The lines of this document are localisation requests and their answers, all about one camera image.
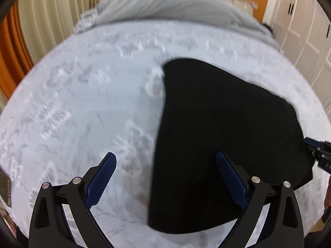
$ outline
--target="black door handle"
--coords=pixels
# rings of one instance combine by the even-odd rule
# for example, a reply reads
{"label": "black door handle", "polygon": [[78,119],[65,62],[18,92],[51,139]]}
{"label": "black door handle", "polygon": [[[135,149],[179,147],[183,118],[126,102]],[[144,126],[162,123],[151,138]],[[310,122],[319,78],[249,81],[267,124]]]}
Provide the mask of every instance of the black door handle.
{"label": "black door handle", "polygon": [[326,37],[327,37],[327,38],[329,37],[329,33],[330,33],[330,24],[329,24],[328,32],[327,32],[327,34],[326,34]]}

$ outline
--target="metal screw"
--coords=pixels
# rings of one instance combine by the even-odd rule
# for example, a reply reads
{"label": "metal screw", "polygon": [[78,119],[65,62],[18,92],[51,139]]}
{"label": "metal screw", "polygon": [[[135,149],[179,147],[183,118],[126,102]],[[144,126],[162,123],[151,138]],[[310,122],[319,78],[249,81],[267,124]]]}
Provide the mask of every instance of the metal screw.
{"label": "metal screw", "polygon": [[253,176],[252,177],[252,182],[258,184],[259,182],[261,182],[261,179],[257,176]]}
{"label": "metal screw", "polygon": [[82,179],[81,179],[80,177],[76,177],[76,178],[74,178],[74,179],[72,180],[72,182],[73,182],[75,185],[79,184],[81,181],[82,181]]}
{"label": "metal screw", "polygon": [[46,188],[48,188],[49,187],[49,182],[44,182],[43,184],[42,184],[42,188],[43,189],[46,189]]}
{"label": "metal screw", "polygon": [[291,187],[291,184],[290,184],[290,182],[285,181],[285,182],[284,182],[284,186],[287,187],[287,188],[289,188],[289,187]]}

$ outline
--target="white patterned bedsheet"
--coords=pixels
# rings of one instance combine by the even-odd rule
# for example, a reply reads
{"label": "white patterned bedsheet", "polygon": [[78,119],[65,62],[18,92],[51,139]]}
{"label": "white patterned bedsheet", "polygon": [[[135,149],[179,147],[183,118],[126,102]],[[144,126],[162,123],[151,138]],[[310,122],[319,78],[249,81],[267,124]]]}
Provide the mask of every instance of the white patterned bedsheet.
{"label": "white patterned bedsheet", "polygon": [[[165,99],[161,64],[175,57],[206,61],[285,98],[296,109],[304,136],[331,141],[330,123],[309,84],[261,41],[180,21],[99,26],[71,36],[44,57],[1,115],[0,166],[12,180],[12,207],[7,210],[26,236],[40,185],[66,184],[110,151],[118,166],[91,211],[116,248],[218,247],[234,222],[181,235],[159,233],[146,223]],[[328,182],[316,165],[313,174],[314,179],[296,191],[305,233],[323,213]],[[250,244],[266,212],[267,206]]]}

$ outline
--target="folded black garment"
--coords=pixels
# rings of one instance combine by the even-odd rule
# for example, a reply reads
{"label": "folded black garment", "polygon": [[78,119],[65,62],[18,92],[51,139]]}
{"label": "folded black garment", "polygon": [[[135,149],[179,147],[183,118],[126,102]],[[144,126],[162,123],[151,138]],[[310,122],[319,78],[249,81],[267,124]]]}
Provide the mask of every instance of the folded black garment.
{"label": "folded black garment", "polygon": [[294,108],[213,65],[177,59],[164,67],[166,102],[158,132],[148,224],[171,234],[236,219],[217,167],[225,151],[250,176],[294,189],[312,179]]}

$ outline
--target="bed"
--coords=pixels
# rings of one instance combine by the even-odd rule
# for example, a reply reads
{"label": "bed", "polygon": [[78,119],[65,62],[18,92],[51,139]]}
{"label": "bed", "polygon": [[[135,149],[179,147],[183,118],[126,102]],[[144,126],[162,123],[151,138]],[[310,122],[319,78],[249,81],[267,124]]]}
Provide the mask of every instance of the bed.
{"label": "bed", "polygon": [[[110,151],[118,167],[91,212],[115,247],[218,247],[234,221],[180,235],[147,226],[165,99],[162,64],[176,57],[214,64],[286,99],[304,136],[331,140],[317,96],[252,16],[222,0],[180,0],[176,10],[168,9],[178,0],[153,0],[153,6],[138,1],[144,0],[102,0],[86,12],[76,34],[31,70],[1,115],[0,166],[12,180],[7,211],[26,236],[41,184],[68,183]],[[198,5],[204,14],[194,13]],[[296,190],[305,234],[323,214],[328,185],[328,175],[317,165],[313,175]],[[256,242],[267,210],[248,244]],[[84,246],[69,209],[66,216]]]}

